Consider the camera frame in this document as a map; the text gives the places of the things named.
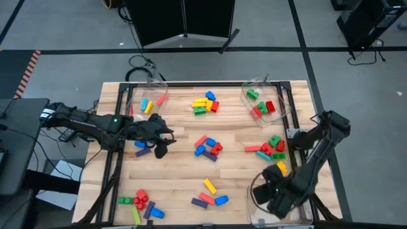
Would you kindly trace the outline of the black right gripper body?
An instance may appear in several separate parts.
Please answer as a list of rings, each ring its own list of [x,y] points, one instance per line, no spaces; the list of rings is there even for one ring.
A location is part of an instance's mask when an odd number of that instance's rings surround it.
[[[267,209],[279,219],[285,218],[303,197],[292,179],[278,179],[266,182],[269,194]]]

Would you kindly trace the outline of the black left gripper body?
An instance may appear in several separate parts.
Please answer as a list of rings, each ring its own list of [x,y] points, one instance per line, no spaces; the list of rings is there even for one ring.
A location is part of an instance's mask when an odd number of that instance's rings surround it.
[[[148,120],[136,121],[130,124],[126,129],[126,140],[133,141],[167,141],[160,137],[160,134],[168,132],[168,127],[165,120],[153,113]]]

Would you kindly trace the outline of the clear plastic bin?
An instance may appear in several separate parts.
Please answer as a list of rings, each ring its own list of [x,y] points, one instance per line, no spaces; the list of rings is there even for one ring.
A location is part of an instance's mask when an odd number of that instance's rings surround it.
[[[256,206],[252,189],[246,191],[246,209],[249,222],[256,229],[311,229],[314,217],[309,201],[294,207],[284,219],[279,219],[266,209],[267,204]]]
[[[251,88],[259,93],[259,97],[255,101],[246,96],[246,92]],[[257,120],[251,116],[259,127],[264,128],[278,121],[282,121],[291,113],[290,104],[284,100],[283,89],[284,87],[278,81],[270,81],[267,77],[263,79],[254,78],[243,82],[241,86],[241,100],[250,116],[251,109],[260,102],[265,103],[266,101],[272,101],[275,107],[274,113],[263,114],[262,117]]]
[[[166,99],[161,106],[157,106],[156,102],[162,94],[167,94]],[[169,88],[164,81],[147,78],[144,81],[132,83],[129,89],[129,96],[130,98],[126,105],[126,114],[131,116],[134,121],[144,121],[153,113],[157,113],[158,115],[163,113],[169,98]],[[144,111],[141,111],[141,100],[143,97],[147,97],[148,102],[153,102],[150,114],[145,114]]]

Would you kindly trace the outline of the black power adapter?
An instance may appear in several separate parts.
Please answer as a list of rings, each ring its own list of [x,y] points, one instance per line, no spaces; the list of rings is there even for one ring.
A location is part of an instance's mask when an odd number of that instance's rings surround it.
[[[60,133],[58,140],[62,141],[62,142],[69,142],[70,140],[72,140],[74,138],[75,135],[76,135],[76,131],[68,128]]]

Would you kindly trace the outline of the black divider foot bar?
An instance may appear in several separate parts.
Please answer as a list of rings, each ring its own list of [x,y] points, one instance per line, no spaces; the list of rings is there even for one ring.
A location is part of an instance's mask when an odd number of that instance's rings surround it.
[[[240,30],[239,29],[235,29],[231,35],[229,36],[229,38],[226,40],[226,42],[224,43],[224,45],[219,49],[218,53],[219,54],[223,54],[226,49],[230,46],[231,42],[235,39],[235,37],[239,34]]]

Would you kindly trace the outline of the black room divider panel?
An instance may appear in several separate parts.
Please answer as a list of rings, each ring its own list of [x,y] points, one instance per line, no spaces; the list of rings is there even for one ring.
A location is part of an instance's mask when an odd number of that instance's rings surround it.
[[[125,0],[141,46],[184,33],[181,0]]]
[[[235,0],[184,0],[188,34],[228,38]]]

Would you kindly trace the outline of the black side desk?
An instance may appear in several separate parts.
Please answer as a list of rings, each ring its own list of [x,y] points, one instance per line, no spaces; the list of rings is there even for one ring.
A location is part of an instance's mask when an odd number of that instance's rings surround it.
[[[39,117],[49,104],[49,99],[0,99],[0,113],[6,118],[0,124],[0,148],[8,154],[0,170],[0,195],[14,195],[22,188],[44,188],[42,172],[28,170],[36,140],[41,128]]]

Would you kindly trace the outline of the black mat with striped edge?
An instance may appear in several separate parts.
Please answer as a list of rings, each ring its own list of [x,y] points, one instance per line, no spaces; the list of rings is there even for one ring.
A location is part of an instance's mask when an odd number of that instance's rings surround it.
[[[23,96],[40,55],[40,50],[0,50],[0,99]]]

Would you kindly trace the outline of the black equipment cabinet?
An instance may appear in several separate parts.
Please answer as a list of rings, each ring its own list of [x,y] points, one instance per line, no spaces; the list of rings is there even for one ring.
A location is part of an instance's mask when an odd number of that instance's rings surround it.
[[[371,46],[404,12],[407,0],[356,0],[336,20],[347,46]]]

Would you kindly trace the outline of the black aluminium table frame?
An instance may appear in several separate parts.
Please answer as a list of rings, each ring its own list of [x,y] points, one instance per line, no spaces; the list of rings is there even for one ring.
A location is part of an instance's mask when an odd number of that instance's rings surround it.
[[[102,219],[113,219],[116,226],[131,225],[132,206],[118,204],[121,196],[134,197],[143,189],[155,207],[165,213],[163,219],[154,218],[156,226],[224,225],[238,228],[249,225],[246,209],[246,191],[251,183],[259,184],[257,173],[266,166],[266,160],[247,146],[258,146],[273,135],[284,137],[288,128],[312,128],[315,114],[306,81],[284,81],[284,100],[291,113],[282,121],[259,127],[249,115],[241,100],[239,81],[191,81],[169,83],[169,98],[161,116],[174,131],[176,142],[168,153],[157,159],[153,153],[136,157],[133,142],[125,144],[121,159],[118,186],[107,195],[102,207]],[[194,115],[191,106],[195,99],[205,98],[211,91],[219,102],[218,110]],[[223,149],[213,162],[203,154],[195,155],[195,143],[203,135],[220,142]],[[209,179],[217,193],[204,185]],[[206,209],[191,203],[205,193],[216,199],[227,195],[229,201]]]

